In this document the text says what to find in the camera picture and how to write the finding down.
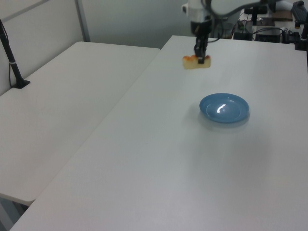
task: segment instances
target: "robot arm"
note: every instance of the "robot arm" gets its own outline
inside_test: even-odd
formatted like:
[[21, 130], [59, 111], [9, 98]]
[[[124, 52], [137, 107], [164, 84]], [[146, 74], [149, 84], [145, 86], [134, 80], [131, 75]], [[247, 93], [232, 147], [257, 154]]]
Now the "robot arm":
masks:
[[182, 10], [189, 17], [192, 33], [197, 37], [194, 51], [198, 63], [203, 64], [208, 37], [212, 31], [212, 17], [232, 15], [245, 7], [269, 4], [280, 0], [188, 0]]

